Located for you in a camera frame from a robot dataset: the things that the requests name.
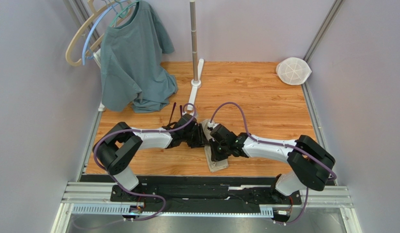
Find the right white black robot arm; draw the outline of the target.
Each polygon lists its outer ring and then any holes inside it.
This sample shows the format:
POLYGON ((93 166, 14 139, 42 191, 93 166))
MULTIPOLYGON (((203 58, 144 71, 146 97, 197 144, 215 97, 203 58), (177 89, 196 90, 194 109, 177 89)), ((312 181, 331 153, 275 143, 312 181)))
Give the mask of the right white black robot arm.
POLYGON ((329 152, 307 135, 296 140, 275 140, 247 133, 236 135, 222 124, 211 123, 205 127, 205 134, 209 137, 213 162, 234 156, 260 157, 288 164, 292 171, 280 174, 272 185, 283 196, 303 188, 322 191, 336 163, 329 152))

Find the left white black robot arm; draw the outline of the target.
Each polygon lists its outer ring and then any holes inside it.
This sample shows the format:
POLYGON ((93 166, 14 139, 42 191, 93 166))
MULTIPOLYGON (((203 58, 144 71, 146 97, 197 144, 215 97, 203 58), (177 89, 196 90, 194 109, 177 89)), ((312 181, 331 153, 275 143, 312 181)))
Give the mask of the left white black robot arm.
POLYGON ((190 148, 208 144, 201 123, 190 114, 179 121, 157 129, 138 129, 125 122, 117 123, 93 147, 94 159, 126 190, 133 190, 139 180, 129 164, 137 151, 144 149, 171 149, 186 143, 190 148))

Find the beige cloth napkin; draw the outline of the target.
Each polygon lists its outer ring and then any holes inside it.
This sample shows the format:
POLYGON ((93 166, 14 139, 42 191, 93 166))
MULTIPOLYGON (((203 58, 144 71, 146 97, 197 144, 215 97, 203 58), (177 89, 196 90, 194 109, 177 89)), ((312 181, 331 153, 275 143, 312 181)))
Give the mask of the beige cloth napkin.
MULTIPOLYGON (((209 130, 208 127, 214 126, 214 125, 216 125, 216 123, 214 123, 214 122, 210 123, 210 119, 205 119, 201 122, 201 125, 202 125, 202 129, 204 131, 205 137, 206 137, 207 141, 209 141, 211 139, 211 136, 210 136, 211 130, 209 130)), ((204 151, 205 151, 206 160, 207 160, 207 164, 208 164, 208 168, 209 168, 210 172, 217 172, 219 170, 223 170, 223 169, 226 169, 229 167, 228 159, 218 161, 218 162, 212 161, 210 145, 205 145, 204 151)))

